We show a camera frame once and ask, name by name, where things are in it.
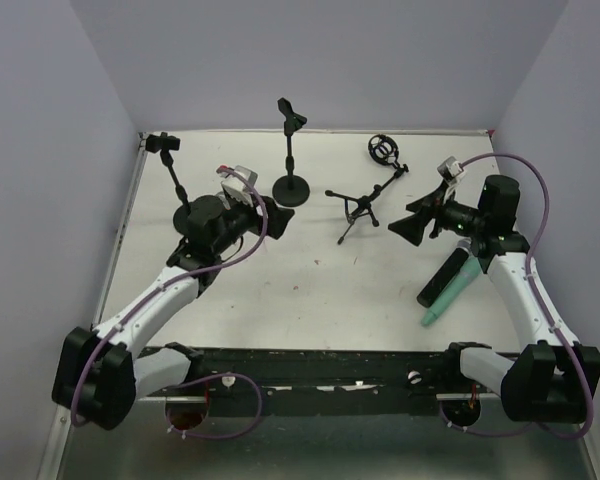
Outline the round-base mic stand with clip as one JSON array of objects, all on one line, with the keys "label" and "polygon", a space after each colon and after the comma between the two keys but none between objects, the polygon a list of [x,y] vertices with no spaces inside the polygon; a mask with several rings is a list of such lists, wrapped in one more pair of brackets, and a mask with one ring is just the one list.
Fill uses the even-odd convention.
[{"label": "round-base mic stand with clip", "polygon": [[274,200],[284,206],[295,208],[304,204],[310,196],[307,181],[294,173],[295,159],[292,151],[292,136],[305,126],[307,118],[293,110],[291,102],[284,97],[277,101],[279,112],[285,117],[283,133],[286,138],[286,174],[275,181],[272,187]]}]

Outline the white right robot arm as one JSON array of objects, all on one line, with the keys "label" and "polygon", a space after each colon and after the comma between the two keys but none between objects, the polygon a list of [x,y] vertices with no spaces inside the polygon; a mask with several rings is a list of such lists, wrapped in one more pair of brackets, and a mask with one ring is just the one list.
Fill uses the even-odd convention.
[{"label": "white right robot arm", "polygon": [[445,183],[407,205],[409,216],[389,224],[391,232],[418,246],[448,230],[467,238],[481,270],[504,302],[521,352],[506,358],[486,346],[459,350],[459,373],[499,396],[516,422],[586,426],[600,378],[600,351],[583,345],[546,298],[527,239],[516,231],[519,184],[488,176],[477,206],[461,204]]}]

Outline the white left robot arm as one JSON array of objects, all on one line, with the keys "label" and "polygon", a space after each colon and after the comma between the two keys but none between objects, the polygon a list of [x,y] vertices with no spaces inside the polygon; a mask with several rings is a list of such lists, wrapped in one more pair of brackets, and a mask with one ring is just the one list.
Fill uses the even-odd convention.
[{"label": "white left robot arm", "polygon": [[270,197],[247,204],[228,195],[204,195],[179,207],[173,225],[182,234],[157,279],[131,304],[92,330],[65,338],[52,388],[74,426],[118,426],[139,398],[192,378],[194,351],[177,343],[141,352],[181,309],[196,300],[227,267],[223,253],[251,232],[259,241],[280,238],[294,212]]}]

